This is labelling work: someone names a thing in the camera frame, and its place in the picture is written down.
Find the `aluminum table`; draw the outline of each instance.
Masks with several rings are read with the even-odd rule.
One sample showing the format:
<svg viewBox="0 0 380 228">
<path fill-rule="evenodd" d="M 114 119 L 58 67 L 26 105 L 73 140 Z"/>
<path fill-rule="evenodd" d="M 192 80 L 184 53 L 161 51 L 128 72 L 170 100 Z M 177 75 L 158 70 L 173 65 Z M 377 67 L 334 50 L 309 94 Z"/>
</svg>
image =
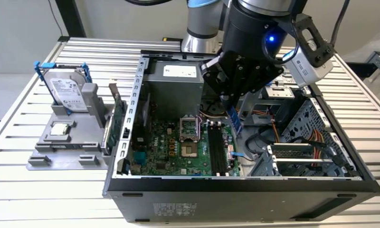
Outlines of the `aluminum table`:
<svg viewBox="0 0 380 228">
<path fill-rule="evenodd" d="M 178 51 L 177 42 L 70 38 L 45 61 L 90 68 L 104 102 L 117 83 L 129 99 L 140 50 Z M 288 76 L 286 84 L 296 86 Z M 317 87 L 380 184 L 380 101 L 338 55 Z M 0 227 L 316 227 L 380 228 L 380 196 L 321 222 L 128 224 L 112 199 L 101 196 L 106 171 L 27 171 L 25 164 L 52 113 L 52 98 L 34 74 L 0 122 Z"/>
</svg>

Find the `label sticker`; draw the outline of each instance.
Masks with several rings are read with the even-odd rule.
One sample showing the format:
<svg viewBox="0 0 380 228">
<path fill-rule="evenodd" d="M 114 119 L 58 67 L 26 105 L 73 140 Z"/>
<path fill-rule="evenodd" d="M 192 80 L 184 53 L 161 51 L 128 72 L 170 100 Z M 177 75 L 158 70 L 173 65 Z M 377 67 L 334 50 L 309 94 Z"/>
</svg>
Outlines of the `label sticker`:
<svg viewBox="0 0 380 228">
<path fill-rule="evenodd" d="M 164 76 L 165 77 L 197 77 L 196 66 L 164 66 Z"/>
<path fill-rule="evenodd" d="M 157 216 L 193 216 L 197 203 L 153 203 Z"/>
<path fill-rule="evenodd" d="M 52 145 L 50 147 L 54 148 L 54 149 L 65 149 L 64 145 Z"/>
<path fill-rule="evenodd" d="M 86 112 L 88 108 L 76 81 L 72 79 L 52 78 L 50 83 L 57 99 L 61 100 L 64 107 L 73 112 Z"/>
</svg>

